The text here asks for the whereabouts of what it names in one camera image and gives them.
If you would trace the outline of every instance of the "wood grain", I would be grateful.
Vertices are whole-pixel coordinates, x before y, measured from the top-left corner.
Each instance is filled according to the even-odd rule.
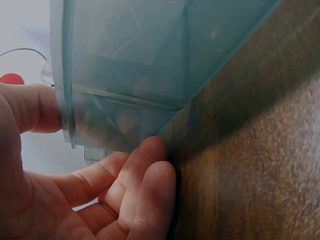
[[[320,1],[285,0],[163,136],[174,239],[320,239]]]

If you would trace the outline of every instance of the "translucent plastic container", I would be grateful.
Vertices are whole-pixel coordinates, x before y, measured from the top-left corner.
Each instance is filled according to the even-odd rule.
[[[130,152],[159,135],[279,0],[52,0],[65,140]]]

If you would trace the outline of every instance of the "blue-tinted plastic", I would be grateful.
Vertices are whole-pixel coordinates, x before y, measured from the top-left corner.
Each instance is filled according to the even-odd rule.
[[[62,39],[51,35],[52,66],[66,140],[130,152],[160,134],[279,2],[55,3],[51,27]]]

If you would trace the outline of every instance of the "finger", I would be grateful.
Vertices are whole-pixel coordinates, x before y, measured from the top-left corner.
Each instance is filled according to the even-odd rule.
[[[174,212],[176,172],[165,161],[154,163],[146,171],[128,240],[164,240]]]
[[[168,147],[161,138],[147,138],[132,152],[103,201],[118,214],[121,214],[121,208],[130,222],[135,215],[135,199],[146,170],[153,163],[166,160],[167,156]]]
[[[129,157],[114,152],[89,167],[71,174],[50,175],[72,207],[86,204],[108,189]]]
[[[9,103],[20,133],[53,133],[61,129],[55,90],[41,85],[0,84],[0,94]]]
[[[105,226],[108,226],[118,219],[118,214],[102,202],[97,202],[87,206],[78,210],[77,213],[84,220],[94,235],[96,235]]]

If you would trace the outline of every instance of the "black cable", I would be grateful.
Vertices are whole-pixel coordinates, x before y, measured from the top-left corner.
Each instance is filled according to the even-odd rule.
[[[39,52],[38,50],[32,49],[32,48],[15,48],[15,49],[11,49],[11,50],[9,50],[9,51],[6,51],[6,52],[2,53],[2,54],[0,55],[0,57],[2,57],[3,55],[6,55],[6,54],[8,54],[8,53],[17,51],[17,50],[29,50],[29,51],[33,51],[33,52],[36,52],[36,53],[40,54],[41,57],[44,58],[44,60],[47,60],[47,58],[46,58],[41,52]]]

